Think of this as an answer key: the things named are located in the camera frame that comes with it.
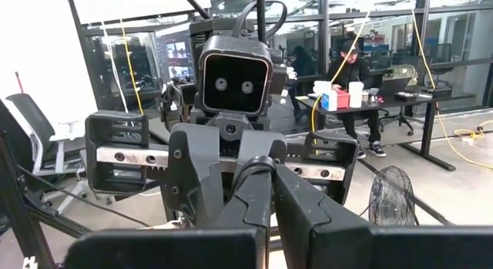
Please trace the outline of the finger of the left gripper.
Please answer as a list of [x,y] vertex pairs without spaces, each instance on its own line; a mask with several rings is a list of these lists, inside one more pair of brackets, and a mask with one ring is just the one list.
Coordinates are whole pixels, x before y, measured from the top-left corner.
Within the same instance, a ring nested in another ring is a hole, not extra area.
[[223,209],[220,133],[216,127],[178,123],[169,138],[166,205],[202,227]]
[[238,164],[246,164],[255,156],[269,156],[284,163],[287,158],[287,139],[282,133],[244,130],[237,157]]

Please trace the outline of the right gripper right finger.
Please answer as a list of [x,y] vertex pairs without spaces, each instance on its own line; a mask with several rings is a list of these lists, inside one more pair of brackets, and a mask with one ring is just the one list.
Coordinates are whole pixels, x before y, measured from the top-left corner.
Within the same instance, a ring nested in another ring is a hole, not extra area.
[[378,227],[277,166],[288,269],[493,269],[493,227]]

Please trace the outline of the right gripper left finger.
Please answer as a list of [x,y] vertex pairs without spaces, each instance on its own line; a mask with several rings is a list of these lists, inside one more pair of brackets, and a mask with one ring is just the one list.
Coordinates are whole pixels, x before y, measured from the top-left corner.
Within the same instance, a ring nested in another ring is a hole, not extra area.
[[266,269],[272,187],[270,173],[251,174],[204,227],[87,234],[65,269]]

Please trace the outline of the blue and white box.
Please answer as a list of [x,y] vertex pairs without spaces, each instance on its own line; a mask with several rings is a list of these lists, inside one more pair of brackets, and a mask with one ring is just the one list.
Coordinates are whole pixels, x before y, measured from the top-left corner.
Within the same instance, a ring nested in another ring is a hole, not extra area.
[[320,106],[322,109],[332,112],[337,110],[337,90],[327,90],[321,94]]

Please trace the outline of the white tissue pack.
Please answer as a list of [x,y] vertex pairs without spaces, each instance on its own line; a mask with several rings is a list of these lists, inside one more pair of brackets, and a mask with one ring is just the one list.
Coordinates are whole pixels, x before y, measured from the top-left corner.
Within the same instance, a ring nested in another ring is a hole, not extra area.
[[317,80],[314,82],[313,92],[318,96],[332,90],[332,83],[329,81]]

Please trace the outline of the person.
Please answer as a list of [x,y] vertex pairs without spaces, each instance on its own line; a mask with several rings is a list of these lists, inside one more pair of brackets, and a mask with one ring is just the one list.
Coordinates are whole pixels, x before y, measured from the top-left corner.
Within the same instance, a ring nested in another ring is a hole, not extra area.
[[[340,45],[339,56],[330,62],[327,70],[327,80],[332,83],[335,89],[348,90],[350,82],[362,82],[364,89],[373,87],[373,78],[368,64],[365,60],[359,59],[360,49],[354,45],[353,40],[344,41]],[[355,131],[355,120],[366,119],[370,130],[368,142],[381,142],[379,131],[379,113],[376,109],[367,110],[359,113],[340,113],[338,119],[343,122],[346,133],[357,139]]]
[[306,49],[301,45],[297,45],[294,48],[293,53],[294,60],[292,62],[292,67],[297,73],[297,77],[314,76],[316,74],[314,60]]

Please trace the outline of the black floor fan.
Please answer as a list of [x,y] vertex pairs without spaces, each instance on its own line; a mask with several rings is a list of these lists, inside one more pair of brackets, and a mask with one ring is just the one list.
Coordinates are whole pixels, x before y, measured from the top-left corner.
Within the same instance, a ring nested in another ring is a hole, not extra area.
[[368,220],[378,226],[418,225],[413,195],[409,176],[394,165],[386,166],[373,175]]

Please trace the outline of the red box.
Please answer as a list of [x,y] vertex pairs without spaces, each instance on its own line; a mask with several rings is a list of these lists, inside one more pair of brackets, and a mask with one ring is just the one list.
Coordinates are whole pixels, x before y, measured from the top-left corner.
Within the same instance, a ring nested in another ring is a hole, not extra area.
[[350,102],[350,94],[340,89],[338,89],[336,93],[337,93],[337,109],[348,109]]

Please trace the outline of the grey and white office chair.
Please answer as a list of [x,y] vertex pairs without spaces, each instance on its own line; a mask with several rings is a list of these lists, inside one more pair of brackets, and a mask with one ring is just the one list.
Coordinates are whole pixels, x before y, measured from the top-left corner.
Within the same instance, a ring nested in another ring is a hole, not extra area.
[[85,157],[82,155],[85,134],[75,128],[78,121],[67,122],[56,131],[30,95],[14,94],[8,96],[7,101],[28,131],[34,162],[32,173],[37,177],[61,177],[73,173],[77,181],[67,191],[87,197],[88,182],[82,178],[85,171]]

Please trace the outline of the white cylindrical container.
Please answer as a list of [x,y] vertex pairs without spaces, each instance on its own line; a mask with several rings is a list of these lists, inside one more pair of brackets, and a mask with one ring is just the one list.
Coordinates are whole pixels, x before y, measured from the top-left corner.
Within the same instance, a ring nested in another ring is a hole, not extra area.
[[348,84],[348,93],[350,95],[349,107],[361,108],[364,84],[362,82],[350,82]]

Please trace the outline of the black swivel chair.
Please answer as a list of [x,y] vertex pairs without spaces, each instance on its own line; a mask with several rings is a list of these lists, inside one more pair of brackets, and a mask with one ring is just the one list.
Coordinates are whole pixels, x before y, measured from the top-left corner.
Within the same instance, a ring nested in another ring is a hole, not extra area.
[[397,115],[390,115],[390,113],[386,109],[381,109],[384,112],[384,115],[380,118],[379,130],[384,132],[384,127],[388,126],[391,123],[397,122],[399,126],[405,125],[408,127],[408,136],[414,135],[414,127],[411,125],[409,116],[405,116],[404,111],[405,108],[403,106],[400,107],[399,113]]

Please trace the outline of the open laptop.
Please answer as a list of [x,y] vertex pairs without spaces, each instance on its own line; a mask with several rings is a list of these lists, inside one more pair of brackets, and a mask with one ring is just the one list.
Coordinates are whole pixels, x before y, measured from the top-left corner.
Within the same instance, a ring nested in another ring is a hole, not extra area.
[[404,91],[411,80],[411,77],[385,80],[378,89],[376,96],[382,98],[393,97],[396,92]]

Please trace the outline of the black office desk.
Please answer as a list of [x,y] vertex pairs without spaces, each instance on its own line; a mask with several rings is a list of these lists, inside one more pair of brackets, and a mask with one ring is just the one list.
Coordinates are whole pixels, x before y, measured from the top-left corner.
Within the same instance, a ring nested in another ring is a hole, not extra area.
[[441,97],[423,97],[419,96],[413,100],[400,100],[395,99],[393,96],[387,97],[384,99],[382,103],[366,103],[362,102],[361,107],[359,108],[345,108],[345,109],[337,109],[335,111],[326,111],[320,110],[320,114],[336,114],[336,113],[354,113],[354,112],[362,112],[373,109],[386,109],[390,107],[396,106],[417,106],[417,105],[426,105],[426,112],[424,116],[424,126],[423,126],[423,134],[421,138],[421,148],[415,148],[411,145],[410,142],[399,143],[399,146],[402,148],[417,154],[419,157],[447,170],[447,171],[455,171],[456,167],[447,163],[443,160],[438,159],[435,156],[430,154],[430,146],[431,146],[431,136],[432,130],[434,128],[434,119],[439,115],[438,110],[438,102],[442,101],[452,101],[457,99],[468,99],[475,98],[473,94],[463,94],[460,96],[441,96]]

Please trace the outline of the wall display screen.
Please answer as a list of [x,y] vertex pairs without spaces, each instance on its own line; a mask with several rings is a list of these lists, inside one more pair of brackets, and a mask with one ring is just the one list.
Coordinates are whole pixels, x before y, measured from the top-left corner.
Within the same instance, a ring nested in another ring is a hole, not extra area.
[[156,32],[156,50],[164,82],[173,78],[185,79],[194,76],[187,30],[166,33]]

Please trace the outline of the black aluminium table frame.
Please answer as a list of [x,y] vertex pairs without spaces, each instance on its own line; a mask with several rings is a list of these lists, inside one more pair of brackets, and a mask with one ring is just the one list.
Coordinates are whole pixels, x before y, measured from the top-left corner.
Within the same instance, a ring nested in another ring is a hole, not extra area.
[[43,211],[41,204],[29,201],[29,188],[20,183],[25,178],[9,152],[6,132],[0,130],[0,203],[26,258],[34,257],[38,269],[65,269],[54,261],[41,224],[46,224],[74,238],[91,230],[53,210]]

